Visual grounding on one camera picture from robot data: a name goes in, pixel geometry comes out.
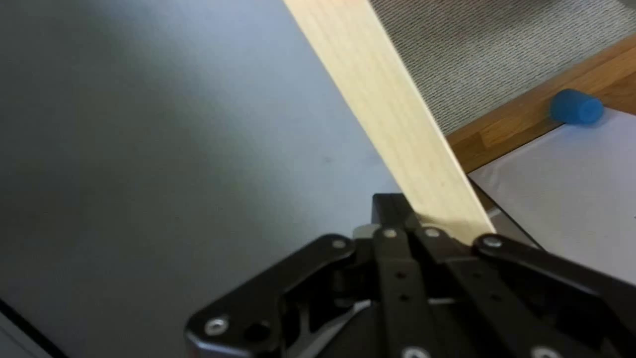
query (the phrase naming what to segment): wooden board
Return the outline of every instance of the wooden board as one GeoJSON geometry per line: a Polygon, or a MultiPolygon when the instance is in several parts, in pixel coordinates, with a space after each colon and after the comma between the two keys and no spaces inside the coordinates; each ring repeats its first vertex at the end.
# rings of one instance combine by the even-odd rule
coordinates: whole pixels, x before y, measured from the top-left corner
{"type": "Polygon", "coordinates": [[[636,37],[451,134],[447,140],[461,168],[469,174],[555,130],[549,104],[567,88],[599,96],[608,108],[636,114],[636,37]]]}
{"type": "Polygon", "coordinates": [[[286,0],[412,208],[463,244],[493,234],[477,196],[368,0],[286,0]]]}

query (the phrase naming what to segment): screw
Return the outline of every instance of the screw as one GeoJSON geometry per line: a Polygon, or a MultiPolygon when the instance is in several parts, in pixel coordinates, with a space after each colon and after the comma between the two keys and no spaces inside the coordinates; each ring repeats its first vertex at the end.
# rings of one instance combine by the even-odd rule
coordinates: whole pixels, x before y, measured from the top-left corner
{"type": "Polygon", "coordinates": [[[428,228],[424,234],[426,234],[428,238],[442,238],[442,234],[440,234],[436,228],[428,228]]]}
{"type": "Polygon", "coordinates": [[[402,351],[402,358],[430,358],[430,355],[418,347],[410,347],[402,351]]]}
{"type": "Polygon", "coordinates": [[[549,347],[533,347],[531,357],[533,358],[561,358],[561,355],[549,347]]]}
{"type": "Polygon", "coordinates": [[[207,337],[221,337],[227,333],[227,329],[229,329],[227,319],[213,319],[213,321],[205,323],[207,337]]]}
{"type": "Polygon", "coordinates": [[[332,247],[342,251],[342,249],[346,249],[346,244],[344,242],[332,242],[332,247]]]}
{"type": "Polygon", "coordinates": [[[384,232],[382,232],[382,238],[386,238],[386,240],[396,240],[396,238],[398,238],[398,232],[396,232],[396,230],[384,230],[384,232]]]}
{"type": "Polygon", "coordinates": [[[497,238],[487,238],[483,240],[483,245],[487,245],[489,249],[499,249],[503,247],[503,244],[497,238]]]}

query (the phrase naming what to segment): wooden stick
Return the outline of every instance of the wooden stick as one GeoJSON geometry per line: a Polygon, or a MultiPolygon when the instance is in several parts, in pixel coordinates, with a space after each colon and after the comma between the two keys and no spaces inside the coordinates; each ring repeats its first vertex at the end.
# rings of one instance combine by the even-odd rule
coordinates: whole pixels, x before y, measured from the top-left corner
{"type": "Polygon", "coordinates": [[[477,196],[368,0],[286,0],[412,208],[455,240],[493,234],[477,196]]]}

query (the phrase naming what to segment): blue object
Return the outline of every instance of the blue object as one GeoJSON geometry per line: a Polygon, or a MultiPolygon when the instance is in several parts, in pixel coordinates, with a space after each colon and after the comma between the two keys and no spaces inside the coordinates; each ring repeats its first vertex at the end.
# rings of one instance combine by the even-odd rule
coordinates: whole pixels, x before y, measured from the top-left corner
{"type": "Polygon", "coordinates": [[[565,90],[553,98],[551,118],[559,124],[595,126],[601,122],[604,106],[599,98],[565,90]]]}

